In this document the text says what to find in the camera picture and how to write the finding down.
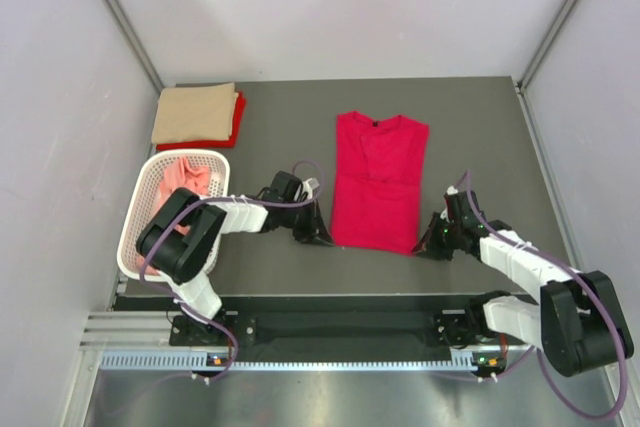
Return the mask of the crimson t shirt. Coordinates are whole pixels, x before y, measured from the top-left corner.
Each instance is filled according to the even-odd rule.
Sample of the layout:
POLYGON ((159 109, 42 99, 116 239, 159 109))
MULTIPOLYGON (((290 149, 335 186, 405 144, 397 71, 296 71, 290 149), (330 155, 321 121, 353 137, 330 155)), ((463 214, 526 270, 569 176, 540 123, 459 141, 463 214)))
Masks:
POLYGON ((430 127, 397 115, 336 119, 330 233, 343 247, 408 255, 418 242, 421 183, 430 127))

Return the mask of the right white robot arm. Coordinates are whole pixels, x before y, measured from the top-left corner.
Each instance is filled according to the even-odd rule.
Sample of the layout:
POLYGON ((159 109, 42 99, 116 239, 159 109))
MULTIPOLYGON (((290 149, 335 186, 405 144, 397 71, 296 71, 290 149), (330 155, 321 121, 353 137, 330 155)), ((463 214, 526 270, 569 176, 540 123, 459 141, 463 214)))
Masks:
POLYGON ((488 225, 468 215, 453 221, 434 213, 411 253, 449 261, 464 252, 518 284, 525 302, 501 290, 472 298, 465 308, 466 329, 487 343, 500 334, 542 351, 561 375, 613 364, 634 354, 634 343, 611 280, 600 271, 563 270, 540 257, 510 226, 488 225))

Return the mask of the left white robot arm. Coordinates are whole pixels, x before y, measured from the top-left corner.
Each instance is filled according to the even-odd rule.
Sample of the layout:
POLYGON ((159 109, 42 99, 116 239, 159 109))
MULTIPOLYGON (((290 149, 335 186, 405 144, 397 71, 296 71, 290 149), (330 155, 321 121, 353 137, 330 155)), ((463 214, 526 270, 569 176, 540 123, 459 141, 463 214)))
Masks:
POLYGON ((205 343, 226 334, 227 321, 218 313, 222 301, 206 273, 220 238, 227 234, 263 234, 289 229, 300 244, 332 247, 315 195, 315 180, 274 181, 255 197, 202 198, 177 189, 142 230, 136 251, 142 257, 139 278, 153 268, 190 315, 192 331, 205 343))

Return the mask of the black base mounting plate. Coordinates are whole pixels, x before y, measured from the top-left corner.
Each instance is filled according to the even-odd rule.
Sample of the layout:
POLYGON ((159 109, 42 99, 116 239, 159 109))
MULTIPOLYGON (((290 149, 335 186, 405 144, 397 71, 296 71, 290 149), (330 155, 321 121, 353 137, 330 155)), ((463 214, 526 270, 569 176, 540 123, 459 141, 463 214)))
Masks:
POLYGON ((174 347, 239 348, 242 362, 446 361, 453 350, 497 349, 473 331, 467 294, 225 296, 220 329, 186 314, 172 320, 174 347))

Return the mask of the folded red t shirt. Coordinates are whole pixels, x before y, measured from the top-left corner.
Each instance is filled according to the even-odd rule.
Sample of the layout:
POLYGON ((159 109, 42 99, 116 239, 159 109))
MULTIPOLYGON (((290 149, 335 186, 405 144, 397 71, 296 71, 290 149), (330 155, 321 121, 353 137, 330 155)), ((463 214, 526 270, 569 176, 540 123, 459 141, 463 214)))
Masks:
POLYGON ((227 140, 195 140, 178 143, 157 144, 158 152, 176 150, 176 149, 225 149, 233 148, 237 142, 240 125, 246 108, 246 98, 242 92, 237 92, 235 109, 232 118, 232 130, 227 140))

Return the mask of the pink crumpled t shirt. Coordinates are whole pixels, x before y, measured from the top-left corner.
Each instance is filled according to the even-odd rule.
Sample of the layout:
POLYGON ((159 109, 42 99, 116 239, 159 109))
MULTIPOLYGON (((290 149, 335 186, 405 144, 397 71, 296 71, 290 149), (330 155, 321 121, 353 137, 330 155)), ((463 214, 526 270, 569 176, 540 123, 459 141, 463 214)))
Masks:
MULTIPOLYGON (((206 197, 209 193, 210 180, 211 169, 208 166, 194 167, 190 160, 184 156, 168 164, 162 169, 161 178, 154 190, 150 221, 155 220, 159 210, 177 189, 185 188, 194 195, 206 197)), ((190 226, 188 225, 181 226, 178 224, 174 227, 174 231, 182 235, 186 235, 189 230, 190 226)), ((169 245, 170 242, 172 242, 172 240, 169 236, 162 244, 161 249, 152 258, 152 262, 147 266, 145 277, 158 275, 158 271, 154 267, 158 261, 164 260, 165 252, 163 252, 163 249, 166 250, 165 247, 169 245)), ((138 271, 141 270, 145 257, 145 255, 136 254, 136 267, 138 271)))

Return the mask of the folded beige t shirt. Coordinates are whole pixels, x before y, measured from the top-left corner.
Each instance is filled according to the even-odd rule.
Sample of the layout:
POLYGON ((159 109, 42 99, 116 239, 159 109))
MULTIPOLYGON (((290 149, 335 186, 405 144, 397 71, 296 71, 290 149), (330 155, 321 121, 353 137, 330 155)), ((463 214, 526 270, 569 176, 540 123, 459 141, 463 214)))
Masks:
POLYGON ((158 99, 151 143, 228 140, 236 100, 234 83, 165 88, 158 99))

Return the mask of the white plastic laundry basket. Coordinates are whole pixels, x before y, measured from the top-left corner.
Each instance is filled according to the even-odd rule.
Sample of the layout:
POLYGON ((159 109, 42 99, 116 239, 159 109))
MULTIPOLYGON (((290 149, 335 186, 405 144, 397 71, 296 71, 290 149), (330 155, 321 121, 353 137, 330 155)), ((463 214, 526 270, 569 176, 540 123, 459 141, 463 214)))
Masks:
POLYGON ((178 149, 159 152, 150 157, 142 166, 129 203, 116 254, 120 271, 129 278, 139 278, 136 240, 143 228, 153 217, 156 195, 167 167, 180 159, 189 161, 194 168, 208 167, 210 182, 207 195, 226 196, 231 169, 226 157, 216 151, 206 149, 178 149))

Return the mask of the right aluminium frame post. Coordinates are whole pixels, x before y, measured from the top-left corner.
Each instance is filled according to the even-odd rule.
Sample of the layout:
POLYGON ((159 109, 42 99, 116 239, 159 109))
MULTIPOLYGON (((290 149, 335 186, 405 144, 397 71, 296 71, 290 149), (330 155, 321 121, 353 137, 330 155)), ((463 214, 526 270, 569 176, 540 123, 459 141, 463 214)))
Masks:
POLYGON ((581 0, 562 0, 551 23, 528 61, 520 79, 515 82, 518 95, 523 96, 555 46, 581 0))

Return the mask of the aluminium frame post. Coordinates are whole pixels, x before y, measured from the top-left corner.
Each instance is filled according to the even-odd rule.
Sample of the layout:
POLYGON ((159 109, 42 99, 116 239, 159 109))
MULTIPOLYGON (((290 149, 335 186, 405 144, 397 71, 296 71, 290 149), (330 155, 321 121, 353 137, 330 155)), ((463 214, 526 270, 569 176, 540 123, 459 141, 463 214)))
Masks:
POLYGON ((523 96, 555 46, 581 0, 562 0, 551 23, 528 61, 520 79, 515 82, 518 95, 523 96))
POLYGON ((102 0, 102 2, 145 77, 155 92, 160 94, 164 89, 164 83, 120 0, 102 0))

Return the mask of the left aluminium frame post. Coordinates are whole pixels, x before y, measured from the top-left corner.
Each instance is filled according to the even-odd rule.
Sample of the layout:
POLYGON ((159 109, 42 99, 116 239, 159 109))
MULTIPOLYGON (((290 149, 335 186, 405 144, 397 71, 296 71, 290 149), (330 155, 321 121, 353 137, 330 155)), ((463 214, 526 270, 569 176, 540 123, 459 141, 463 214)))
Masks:
POLYGON ((145 77, 155 92, 160 94, 164 89, 164 83, 120 0, 102 0, 102 2, 145 77))

